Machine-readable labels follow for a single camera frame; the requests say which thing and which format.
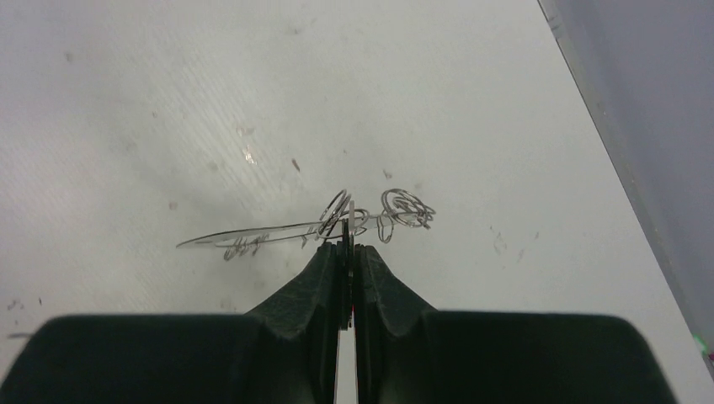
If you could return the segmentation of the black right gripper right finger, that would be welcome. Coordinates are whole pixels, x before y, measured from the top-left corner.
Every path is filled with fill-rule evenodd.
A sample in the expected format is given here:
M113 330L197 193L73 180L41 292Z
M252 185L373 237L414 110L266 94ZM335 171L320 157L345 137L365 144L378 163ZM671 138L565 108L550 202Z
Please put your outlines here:
M354 250L361 403L672 403L646 340L615 316L440 311L371 246Z

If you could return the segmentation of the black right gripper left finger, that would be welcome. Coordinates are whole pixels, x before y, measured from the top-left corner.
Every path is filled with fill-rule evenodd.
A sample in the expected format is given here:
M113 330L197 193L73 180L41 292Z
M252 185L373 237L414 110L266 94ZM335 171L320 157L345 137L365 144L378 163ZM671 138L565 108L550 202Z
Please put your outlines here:
M49 320L1 386L4 403L331 403L341 254L325 243L244 314Z

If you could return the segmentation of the metal ring plate with keyrings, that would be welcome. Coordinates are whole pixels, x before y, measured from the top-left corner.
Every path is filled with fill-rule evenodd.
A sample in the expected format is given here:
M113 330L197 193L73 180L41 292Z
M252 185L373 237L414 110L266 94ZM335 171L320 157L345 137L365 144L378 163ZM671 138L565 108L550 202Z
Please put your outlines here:
M399 226L428 230L436 215L433 207L406 189L383 191L380 203L381 209L372 213L357 206L352 195L342 189L315 221L222 231L180 242L176 248L220 249L228 262L247 254L253 256L267 244L298 241L305 247L308 242L333 242L343 238L352 241L372 230L377 232L380 242L387 244Z

